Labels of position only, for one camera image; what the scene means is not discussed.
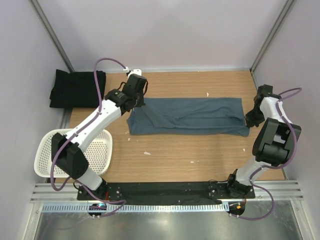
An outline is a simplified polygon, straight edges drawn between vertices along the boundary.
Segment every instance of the plastic basket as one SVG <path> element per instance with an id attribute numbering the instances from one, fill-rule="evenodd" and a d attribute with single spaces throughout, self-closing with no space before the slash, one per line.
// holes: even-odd
<path id="1" fill-rule="evenodd" d="M 48 132 L 41 140 L 34 160 L 34 171 L 44 178 L 50 177 L 51 138 L 56 134 L 66 134 L 71 129 L 55 129 Z M 107 130 L 103 130 L 88 146 L 84 156 L 89 162 L 89 167 L 98 175 L 104 174 L 109 167 L 112 154 L 112 136 Z M 58 166 L 54 166 L 54 178 L 69 177 Z"/>

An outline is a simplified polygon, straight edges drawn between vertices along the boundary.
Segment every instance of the garment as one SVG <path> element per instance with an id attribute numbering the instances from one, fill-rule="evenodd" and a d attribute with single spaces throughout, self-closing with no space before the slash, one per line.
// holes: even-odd
<path id="1" fill-rule="evenodd" d="M 132 135 L 248 136 L 241 98 L 145 98 L 127 120 Z"/>
<path id="2" fill-rule="evenodd" d="M 106 73 L 97 71 L 101 97 L 104 97 Z M 55 83 L 50 94 L 51 108 L 96 108 L 99 105 L 94 72 L 55 71 Z"/>

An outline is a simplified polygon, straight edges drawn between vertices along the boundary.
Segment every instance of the gray-blue cloth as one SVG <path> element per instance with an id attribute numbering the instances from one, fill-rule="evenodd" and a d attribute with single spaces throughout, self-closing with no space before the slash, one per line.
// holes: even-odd
<path id="1" fill-rule="evenodd" d="M 127 120 L 132 135 L 248 136 L 241 98 L 145 98 Z"/>

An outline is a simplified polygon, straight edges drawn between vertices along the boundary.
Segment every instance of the table surface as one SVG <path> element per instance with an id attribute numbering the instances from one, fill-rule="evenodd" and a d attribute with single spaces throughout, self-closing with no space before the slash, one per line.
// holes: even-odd
<path id="1" fill-rule="evenodd" d="M 244 113 L 253 108 L 257 93 L 249 71 L 147 72 L 147 98 L 242 98 Z M 105 93 L 126 81 L 123 73 L 106 76 Z M 74 108 L 69 127 L 76 127 L 92 108 Z M 107 182 L 224 181 L 252 156 L 252 145 L 261 129 L 248 137 L 218 135 L 130 135 L 129 113 L 106 129 L 113 138 Z M 260 180 L 283 180 L 281 170 L 268 170 Z"/>

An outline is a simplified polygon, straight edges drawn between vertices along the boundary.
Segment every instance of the gray panel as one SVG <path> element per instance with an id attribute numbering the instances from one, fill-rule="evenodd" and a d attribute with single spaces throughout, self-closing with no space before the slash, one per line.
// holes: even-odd
<path id="1" fill-rule="evenodd" d="M 271 203 L 247 202 L 245 215 L 263 215 Z M 86 213 L 42 213 L 36 240 L 302 240 L 290 201 L 277 201 L 271 216 L 259 221 L 226 212 L 127 213 L 88 219 Z M 53 227 L 69 227 L 57 230 Z"/>

